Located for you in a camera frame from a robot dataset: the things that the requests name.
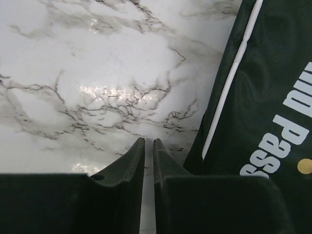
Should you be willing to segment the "black racket cover bag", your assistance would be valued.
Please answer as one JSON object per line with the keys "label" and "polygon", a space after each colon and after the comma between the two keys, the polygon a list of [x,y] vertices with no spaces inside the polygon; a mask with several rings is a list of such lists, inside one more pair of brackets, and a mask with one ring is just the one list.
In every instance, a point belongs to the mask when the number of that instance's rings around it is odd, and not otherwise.
{"label": "black racket cover bag", "polygon": [[271,179],[311,233],[311,1],[242,1],[184,168]]}

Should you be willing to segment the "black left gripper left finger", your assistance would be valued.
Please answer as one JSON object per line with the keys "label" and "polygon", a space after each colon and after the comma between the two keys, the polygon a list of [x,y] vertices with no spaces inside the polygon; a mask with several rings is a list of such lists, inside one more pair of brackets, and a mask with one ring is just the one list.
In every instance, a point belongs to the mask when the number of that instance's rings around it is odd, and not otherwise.
{"label": "black left gripper left finger", "polygon": [[86,174],[2,174],[3,234],[137,234],[145,140],[115,162]]}

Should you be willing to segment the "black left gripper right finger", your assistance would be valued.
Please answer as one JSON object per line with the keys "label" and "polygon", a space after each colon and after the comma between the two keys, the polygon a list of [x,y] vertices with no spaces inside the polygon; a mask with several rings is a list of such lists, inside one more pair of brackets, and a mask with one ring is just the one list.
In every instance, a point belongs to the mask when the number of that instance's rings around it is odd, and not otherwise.
{"label": "black left gripper right finger", "polygon": [[258,176],[196,176],[162,141],[153,143],[159,234],[290,234],[293,224],[278,188]]}

